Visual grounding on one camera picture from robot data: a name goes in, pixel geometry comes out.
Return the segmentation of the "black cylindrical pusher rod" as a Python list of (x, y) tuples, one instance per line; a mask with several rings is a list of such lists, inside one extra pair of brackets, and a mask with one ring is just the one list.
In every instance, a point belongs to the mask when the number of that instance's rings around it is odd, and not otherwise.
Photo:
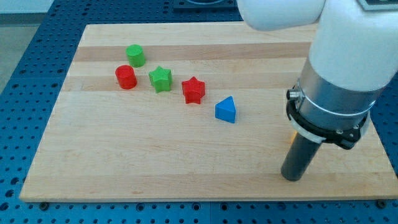
[(297, 133), (280, 168), (282, 176), (293, 182), (300, 180), (321, 144)]

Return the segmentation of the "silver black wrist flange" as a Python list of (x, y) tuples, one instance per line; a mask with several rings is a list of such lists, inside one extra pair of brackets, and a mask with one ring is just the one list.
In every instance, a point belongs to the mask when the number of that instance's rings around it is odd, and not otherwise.
[(370, 109), (383, 88), (349, 90), (321, 77), (306, 59), (300, 77), (287, 90), (287, 117), (301, 136), (350, 150), (366, 133)]

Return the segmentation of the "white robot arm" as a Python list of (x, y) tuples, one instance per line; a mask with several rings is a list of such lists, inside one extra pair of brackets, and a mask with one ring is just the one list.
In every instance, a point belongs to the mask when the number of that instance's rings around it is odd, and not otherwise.
[(370, 110), (397, 72), (396, 1), (239, 0), (243, 20), (270, 31), (317, 24), (308, 57), (286, 93), (296, 136), (281, 168), (299, 180), (323, 143), (352, 149)]

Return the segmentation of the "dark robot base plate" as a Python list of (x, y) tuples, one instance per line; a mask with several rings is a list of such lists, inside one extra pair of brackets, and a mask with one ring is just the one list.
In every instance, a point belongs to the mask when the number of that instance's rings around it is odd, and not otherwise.
[(237, 8), (236, 0), (173, 0), (174, 11)]

